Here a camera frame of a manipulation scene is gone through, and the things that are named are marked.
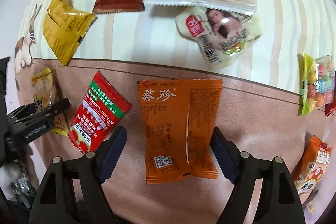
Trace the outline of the white gloved hand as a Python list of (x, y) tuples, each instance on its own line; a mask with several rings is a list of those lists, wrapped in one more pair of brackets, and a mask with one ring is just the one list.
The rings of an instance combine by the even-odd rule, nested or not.
[(1, 167), (1, 190), (6, 201), (22, 205), (25, 209), (31, 209), (37, 193), (25, 167), (16, 162)]

